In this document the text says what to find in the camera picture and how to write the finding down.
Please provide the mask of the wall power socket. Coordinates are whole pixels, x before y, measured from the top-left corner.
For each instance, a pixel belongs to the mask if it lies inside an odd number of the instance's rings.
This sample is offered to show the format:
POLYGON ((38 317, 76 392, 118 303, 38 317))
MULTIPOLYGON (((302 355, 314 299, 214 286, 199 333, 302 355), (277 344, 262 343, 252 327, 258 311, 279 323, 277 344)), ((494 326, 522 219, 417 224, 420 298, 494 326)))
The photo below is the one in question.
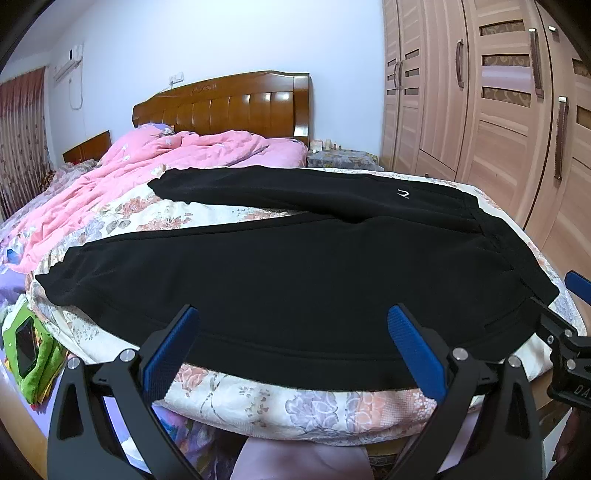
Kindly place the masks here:
POLYGON ((168 79, 168 83, 170 86, 175 85, 177 83, 181 83, 183 81, 183 73, 178 72, 174 75, 171 75, 168 79))

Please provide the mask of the pink duvet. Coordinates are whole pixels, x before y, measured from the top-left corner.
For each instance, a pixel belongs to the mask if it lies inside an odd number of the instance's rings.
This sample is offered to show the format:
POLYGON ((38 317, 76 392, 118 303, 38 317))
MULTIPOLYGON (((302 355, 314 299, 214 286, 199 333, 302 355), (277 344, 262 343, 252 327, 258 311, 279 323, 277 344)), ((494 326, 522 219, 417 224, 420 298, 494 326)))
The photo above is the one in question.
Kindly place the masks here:
POLYGON ((96 211, 168 169, 219 166, 304 167, 308 147, 291 138, 229 130, 171 133, 145 124, 123 135, 88 172, 44 199, 1 237, 1 267, 26 274, 96 211))

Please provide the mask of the white wall air conditioner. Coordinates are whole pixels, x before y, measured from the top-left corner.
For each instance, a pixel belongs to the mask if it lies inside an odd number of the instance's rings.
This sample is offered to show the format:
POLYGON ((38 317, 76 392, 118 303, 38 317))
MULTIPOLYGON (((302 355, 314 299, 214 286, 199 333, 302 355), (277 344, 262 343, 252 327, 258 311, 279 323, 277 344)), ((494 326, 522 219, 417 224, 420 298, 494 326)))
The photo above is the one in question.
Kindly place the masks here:
POLYGON ((72 70, 78 67, 83 60, 84 45, 73 45, 64 53, 52 67, 52 78, 55 83, 62 81, 72 70))

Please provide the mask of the black smartphone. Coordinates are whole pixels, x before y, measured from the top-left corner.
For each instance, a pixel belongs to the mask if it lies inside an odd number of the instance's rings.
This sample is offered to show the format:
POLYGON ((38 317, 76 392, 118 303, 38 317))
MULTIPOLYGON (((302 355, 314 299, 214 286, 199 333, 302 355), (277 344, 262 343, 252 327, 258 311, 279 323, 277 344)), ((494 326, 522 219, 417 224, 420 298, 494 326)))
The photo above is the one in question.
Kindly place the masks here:
POLYGON ((16 354, 19 375, 24 378, 35 367, 38 346, 34 320, 28 316, 15 332, 16 354))

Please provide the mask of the brown patterned curtain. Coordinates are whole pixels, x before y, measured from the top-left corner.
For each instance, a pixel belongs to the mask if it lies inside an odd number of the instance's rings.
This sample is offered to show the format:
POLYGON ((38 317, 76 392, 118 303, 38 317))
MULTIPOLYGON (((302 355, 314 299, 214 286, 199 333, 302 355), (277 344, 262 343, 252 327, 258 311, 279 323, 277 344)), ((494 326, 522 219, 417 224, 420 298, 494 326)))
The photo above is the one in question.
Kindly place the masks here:
POLYGON ((1 84, 1 213, 8 218, 41 193, 51 171, 44 115, 45 70, 1 84))

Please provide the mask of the black pants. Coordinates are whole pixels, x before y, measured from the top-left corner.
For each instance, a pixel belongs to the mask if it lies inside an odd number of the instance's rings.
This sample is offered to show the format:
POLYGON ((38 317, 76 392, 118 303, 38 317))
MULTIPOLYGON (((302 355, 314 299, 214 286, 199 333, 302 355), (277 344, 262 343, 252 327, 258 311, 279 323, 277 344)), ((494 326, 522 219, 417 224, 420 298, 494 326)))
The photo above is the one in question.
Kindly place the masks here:
POLYGON ((170 170, 150 188, 277 216, 93 241, 38 282, 51 303, 134 345, 191 305, 200 322, 187 361, 232 376, 320 391, 411 388, 388 335, 394 305, 450 346, 499 361, 532 336, 522 306, 559 294, 518 234, 453 187, 249 166, 170 170))

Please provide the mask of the floral covered nightstand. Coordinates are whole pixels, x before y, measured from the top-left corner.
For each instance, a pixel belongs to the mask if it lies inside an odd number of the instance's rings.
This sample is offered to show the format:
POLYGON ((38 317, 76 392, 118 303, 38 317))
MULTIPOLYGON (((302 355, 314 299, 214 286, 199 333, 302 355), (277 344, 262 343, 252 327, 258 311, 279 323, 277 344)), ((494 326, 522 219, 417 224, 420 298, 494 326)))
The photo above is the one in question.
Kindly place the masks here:
POLYGON ((307 165, 311 168, 356 169, 382 172, 377 157, 359 150, 322 150, 308 154, 307 165))

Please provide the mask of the light wooden wardrobe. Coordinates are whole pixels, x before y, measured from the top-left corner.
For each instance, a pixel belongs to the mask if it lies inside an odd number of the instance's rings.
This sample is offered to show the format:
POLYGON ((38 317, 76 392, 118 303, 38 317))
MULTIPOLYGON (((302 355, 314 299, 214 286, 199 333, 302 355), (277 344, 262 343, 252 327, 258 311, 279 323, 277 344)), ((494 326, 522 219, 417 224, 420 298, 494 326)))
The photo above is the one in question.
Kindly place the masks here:
POLYGON ((383 3, 381 165, 485 192, 590 272, 590 70, 539 1, 383 3))

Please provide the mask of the brown wooden headboard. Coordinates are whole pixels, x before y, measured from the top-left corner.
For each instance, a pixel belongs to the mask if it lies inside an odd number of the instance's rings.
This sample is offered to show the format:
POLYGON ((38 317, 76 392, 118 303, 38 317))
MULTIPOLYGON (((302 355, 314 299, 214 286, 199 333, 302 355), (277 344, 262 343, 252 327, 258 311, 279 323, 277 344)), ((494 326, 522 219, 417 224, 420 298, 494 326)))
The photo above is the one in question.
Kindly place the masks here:
POLYGON ((266 138, 311 137, 311 76, 257 71, 213 78, 153 95, 132 123, 163 123, 199 135, 243 130, 266 138))

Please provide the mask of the green package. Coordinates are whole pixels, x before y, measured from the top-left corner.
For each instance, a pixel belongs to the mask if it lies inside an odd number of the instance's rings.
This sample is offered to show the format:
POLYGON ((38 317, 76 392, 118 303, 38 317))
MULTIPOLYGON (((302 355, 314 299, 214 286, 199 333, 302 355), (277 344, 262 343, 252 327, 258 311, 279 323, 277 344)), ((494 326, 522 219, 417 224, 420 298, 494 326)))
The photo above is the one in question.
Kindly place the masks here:
POLYGON ((25 297, 7 309, 2 325, 4 365, 27 403, 41 405, 61 372, 67 350, 29 309, 25 297))

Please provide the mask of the floral cream quilt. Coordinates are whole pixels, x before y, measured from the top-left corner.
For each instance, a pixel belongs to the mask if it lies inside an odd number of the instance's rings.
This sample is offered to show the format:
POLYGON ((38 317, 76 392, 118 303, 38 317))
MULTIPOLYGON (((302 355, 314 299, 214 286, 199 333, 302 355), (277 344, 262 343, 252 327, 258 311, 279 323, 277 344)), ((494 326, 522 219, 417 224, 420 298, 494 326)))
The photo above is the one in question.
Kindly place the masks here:
MULTIPOLYGON (((487 213, 502 218, 533 252, 543 271, 559 288, 550 308, 587 333, 576 303, 560 275, 521 230, 493 200, 477 187, 446 180, 424 179, 394 172, 345 169, 297 169, 339 175, 372 175, 389 180, 445 185, 478 198, 487 213)), ((147 184, 139 185, 95 210, 90 222, 62 237, 31 272, 27 285, 29 305, 48 330, 72 353, 89 363, 112 360, 123 348, 135 347, 102 330, 73 307, 50 303, 32 275, 48 273, 63 260, 69 247, 122 233, 170 230, 182 227, 255 221, 290 215, 287 211, 172 202, 156 197, 147 184)), ((515 352, 524 362, 529 380, 539 379, 551 368, 550 349, 531 337, 515 352)), ((403 438, 417 433, 428 420, 435 403, 419 390, 388 392, 325 392, 267 385, 222 374, 206 367, 183 365, 162 407, 200 423, 246 436, 280 440, 311 440, 335 445, 363 445, 403 438)))

